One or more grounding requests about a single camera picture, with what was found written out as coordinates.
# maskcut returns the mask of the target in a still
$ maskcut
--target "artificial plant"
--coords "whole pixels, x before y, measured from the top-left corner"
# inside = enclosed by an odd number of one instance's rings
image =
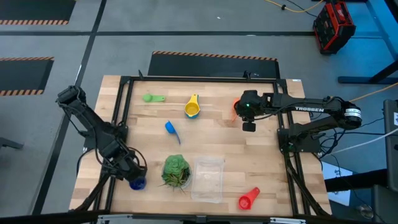
[[[182,155],[173,155],[166,159],[162,174],[165,185],[181,189],[181,186],[187,182],[189,176],[189,164]]]

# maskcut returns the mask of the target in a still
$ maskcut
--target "wooden tabletop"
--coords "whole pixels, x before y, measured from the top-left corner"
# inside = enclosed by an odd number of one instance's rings
[[[104,76],[95,112],[111,121],[120,76]],[[304,97],[300,80],[287,80],[291,96]],[[111,211],[118,213],[173,213],[207,215],[290,216],[289,190],[284,160],[279,152],[277,117],[256,121],[256,132],[242,131],[242,121],[232,118],[232,104],[244,90],[273,92],[271,84],[215,82],[134,82],[127,125],[127,145],[140,150],[148,163],[147,185],[134,191],[128,182],[117,180]],[[145,103],[146,93],[165,95],[165,102]],[[197,119],[188,119],[184,106],[192,94],[199,95],[201,107]],[[293,112],[295,123],[310,121],[308,113]],[[181,145],[165,129],[171,121]],[[165,159],[182,154],[191,167],[200,156],[222,157],[223,200],[221,203],[196,202],[191,199],[190,186],[185,193],[163,184],[161,178]],[[309,153],[301,153],[305,183],[318,203],[331,213],[319,161]],[[98,182],[100,165],[93,152],[81,162],[70,208],[79,206]],[[251,210],[238,208],[238,198],[259,187],[261,193]],[[104,208],[108,185],[103,190],[100,208]],[[296,186],[300,212],[303,212],[300,191]]]

